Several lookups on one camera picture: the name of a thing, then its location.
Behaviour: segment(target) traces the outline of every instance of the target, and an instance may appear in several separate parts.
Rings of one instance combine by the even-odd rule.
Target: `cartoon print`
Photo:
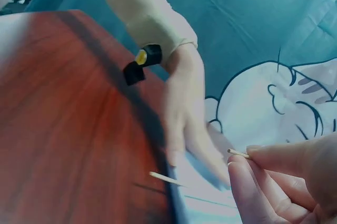
[[[337,59],[255,65],[236,75],[219,100],[206,98],[206,119],[239,150],[298,142],[336,131]]]

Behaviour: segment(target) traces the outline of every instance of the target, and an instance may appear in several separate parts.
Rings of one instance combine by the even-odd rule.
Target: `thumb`
[[[248,146],[247,154],[262,169],[304,177],[315,140],[267,147]]]
[[[166,123],[166,156],[171,166],[177,166],[179,160],[185,153],[183,123],[170,121]]]

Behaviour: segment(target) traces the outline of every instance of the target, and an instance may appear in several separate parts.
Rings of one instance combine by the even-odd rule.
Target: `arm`
[[[193,43],[197,47],[196,34],[166,0],[106,1],[139,47],[148,44],[161,46],[162,65],[166,70],[168,58],[180,45]]]

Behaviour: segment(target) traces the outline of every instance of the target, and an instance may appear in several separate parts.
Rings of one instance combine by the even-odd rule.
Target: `wooden toothpick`
[[[227,152],[228,152],[229,154],[240,155],[240,156],[242,156],[242,157],[245,157],[246,159],[250,159],[249,155],[247,155],[247,154],[245,154],[245,153],[238,152],[238,151],[236,151],[236,150],[234,150],[234,149],[228,149]]]
[[[175,180],[175,179],[172,179],[172,178],[169,178],[169,177],[166,177],[164,175],[160,175],[156,172],[150,172],[150,176],[153,176],[155,178],[158,178],[160,180],[163,180],[163,181],[166,181],[166,182],[169,182],[169,183],[173,183],[173,184],[176,184],[177,186],[183,186],[183,187],[187,187],[186,185],[180,183],[179,181]]]

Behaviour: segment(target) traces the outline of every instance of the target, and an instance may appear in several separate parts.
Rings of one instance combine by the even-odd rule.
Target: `wooden table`
[[[169,223],[163,83],[79,11],[0,17],[0,223]]]

